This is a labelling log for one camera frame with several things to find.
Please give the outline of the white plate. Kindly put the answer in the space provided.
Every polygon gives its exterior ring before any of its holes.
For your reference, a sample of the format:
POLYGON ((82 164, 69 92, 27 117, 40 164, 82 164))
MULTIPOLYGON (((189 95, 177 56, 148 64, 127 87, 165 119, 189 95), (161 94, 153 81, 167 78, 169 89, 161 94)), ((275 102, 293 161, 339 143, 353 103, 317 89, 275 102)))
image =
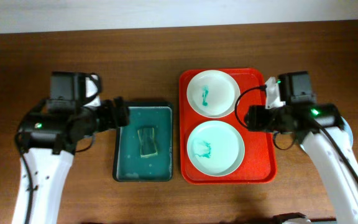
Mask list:
POLYGON ((228 73, 206 70, 196 74, 186 89, 191 108, 207 118, 222 118, 234 111, 239 85, 228 73))

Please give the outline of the light blue plate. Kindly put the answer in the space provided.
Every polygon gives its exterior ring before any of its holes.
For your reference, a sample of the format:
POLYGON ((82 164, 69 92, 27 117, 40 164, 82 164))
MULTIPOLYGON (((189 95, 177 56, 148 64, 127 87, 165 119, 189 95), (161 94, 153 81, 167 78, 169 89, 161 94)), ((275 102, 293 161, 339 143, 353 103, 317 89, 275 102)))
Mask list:
POLYGON ((341 133, 341 144, 343 146, 349 145, 350 147, 352 147, 354 142, 352 129, 349 126, 349 123, 343 117, 341 119, 344 123, 344 129, 341 133))

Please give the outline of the light green plate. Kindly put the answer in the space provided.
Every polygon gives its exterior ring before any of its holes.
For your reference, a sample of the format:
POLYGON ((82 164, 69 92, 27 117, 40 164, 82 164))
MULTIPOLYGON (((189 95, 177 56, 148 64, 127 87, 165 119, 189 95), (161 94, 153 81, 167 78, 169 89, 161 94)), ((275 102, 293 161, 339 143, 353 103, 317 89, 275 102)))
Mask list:
POLYGON ((211 177, 223 177, 239 168, 246 148, 233 126, 223 121, 206 121, 192 130, 186 150, 198 171, 211 177))

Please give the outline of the yellow green sponge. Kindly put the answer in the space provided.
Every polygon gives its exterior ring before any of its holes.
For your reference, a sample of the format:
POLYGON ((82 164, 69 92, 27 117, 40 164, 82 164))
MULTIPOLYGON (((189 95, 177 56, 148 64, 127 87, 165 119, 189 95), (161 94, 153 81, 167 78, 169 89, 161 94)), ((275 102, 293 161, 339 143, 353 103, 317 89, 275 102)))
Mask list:
POLYGON ((140 157, 145 159, 158 155, 157 143, 155 140, 155 128, 152 126, 142 127, 137 130, 140 147, 140 157))

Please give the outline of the red plastic tray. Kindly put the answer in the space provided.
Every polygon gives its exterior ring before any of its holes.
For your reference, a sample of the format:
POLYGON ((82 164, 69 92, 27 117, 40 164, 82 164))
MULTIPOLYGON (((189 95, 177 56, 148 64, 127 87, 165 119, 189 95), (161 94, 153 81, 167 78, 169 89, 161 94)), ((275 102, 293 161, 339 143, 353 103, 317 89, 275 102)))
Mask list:
POLYGON ((245 157, 239 168, 223 177, 202 174, 191 163, 187 155, 187 140, 192 130, 203 121, 210 119, 196 114, 185 99, 185 89, 192 78, 202 70, 187 70, 179 77, 179 127, 180 127, 180 170, 183 178, 190 184, 265 184, 274 179, 277 173, 272 135, 267 133, 249 132, 242 127, 234 113, 218 121, 232 125, 244 140, 245 157))

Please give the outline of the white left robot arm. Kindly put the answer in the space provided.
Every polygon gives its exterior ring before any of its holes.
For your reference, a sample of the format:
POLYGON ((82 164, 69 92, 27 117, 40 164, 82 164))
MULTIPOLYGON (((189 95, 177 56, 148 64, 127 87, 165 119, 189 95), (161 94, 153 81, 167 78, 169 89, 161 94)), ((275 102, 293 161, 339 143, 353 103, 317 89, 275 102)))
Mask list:
POLYGON ((129 124, 124 99, 102 101, 102 90, 96 73, 52 72, 49 97, 25 114, 14 136, 21 178, 13 223, 56 223, 78 142, 129 124))

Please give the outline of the black water tray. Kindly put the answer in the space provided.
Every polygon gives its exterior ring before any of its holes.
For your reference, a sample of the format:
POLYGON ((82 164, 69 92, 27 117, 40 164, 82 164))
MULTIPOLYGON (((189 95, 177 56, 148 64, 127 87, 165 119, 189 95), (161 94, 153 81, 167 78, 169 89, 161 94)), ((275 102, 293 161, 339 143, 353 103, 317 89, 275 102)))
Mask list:
POLYGON ((112 177, 117 182, 166 182, 173 176, 173 105, 163 102, 130 102, 127 126, 116 133, 112 177), (140 157, 137 130, 152 126, 158 155, 140 157))

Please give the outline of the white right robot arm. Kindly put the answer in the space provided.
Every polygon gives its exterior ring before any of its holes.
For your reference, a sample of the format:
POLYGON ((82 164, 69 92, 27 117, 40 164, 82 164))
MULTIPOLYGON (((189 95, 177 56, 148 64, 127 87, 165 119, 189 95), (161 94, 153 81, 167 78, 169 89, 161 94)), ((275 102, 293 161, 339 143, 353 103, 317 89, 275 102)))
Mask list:
POLYGON ((241 125, 251 132, 293 135, 318 170, 336 221, 358 223, 358 163, 338 108, 317 103, 306 71, 270 77, 259 89, 265 105, 250 106, 241 125))

